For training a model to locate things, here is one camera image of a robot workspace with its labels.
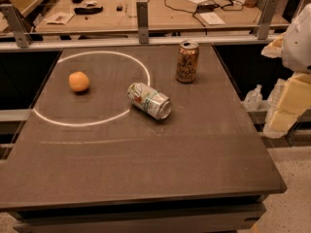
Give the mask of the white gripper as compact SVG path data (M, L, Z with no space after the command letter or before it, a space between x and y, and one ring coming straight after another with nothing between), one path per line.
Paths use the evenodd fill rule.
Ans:
M261 54L276 58L294 72L285 82L276 103L267 111L263 134L272 139L285 136L311 107L311 4L294 18L287 31L265 46Z

